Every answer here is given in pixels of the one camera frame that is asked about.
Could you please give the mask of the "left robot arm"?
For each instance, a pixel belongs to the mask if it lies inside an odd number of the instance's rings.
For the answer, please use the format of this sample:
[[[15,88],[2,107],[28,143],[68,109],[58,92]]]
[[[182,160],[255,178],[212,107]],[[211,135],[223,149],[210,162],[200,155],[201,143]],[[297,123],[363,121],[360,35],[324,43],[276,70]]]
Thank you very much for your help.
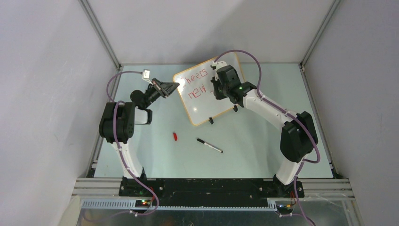
[[[177,82],[162,82],[154,78],[142,92],[134,90],[130,101],[108,102],[99,123],[99,134],[111,144],[123,167],[123,177],[134,179],[130,189],[137,196],[147,194],[149,184],[144,167],[140,163],[130,139],[136,125],[150,125],[152,110],[149,106],[158,98],[169,97],[180,86]]]

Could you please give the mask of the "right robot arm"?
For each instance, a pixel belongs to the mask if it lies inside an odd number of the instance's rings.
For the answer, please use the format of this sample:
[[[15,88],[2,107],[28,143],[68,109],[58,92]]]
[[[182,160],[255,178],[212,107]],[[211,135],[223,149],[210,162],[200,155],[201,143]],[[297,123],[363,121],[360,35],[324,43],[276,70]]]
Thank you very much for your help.
[[[284,160],[277,171],[274,192],[285,197],[292,192],[292,182],[297,177],[306,157],[317,150],[318,138],[312,116],[304,111],[296,113],[282,108],[265,96],[250,82],[242,82],[238,72],[226,62],[214,62],[211,78],[214,96],[217,100],[228,99],[235,106],[241,106],[262,116],[280,133],[280,151]]]

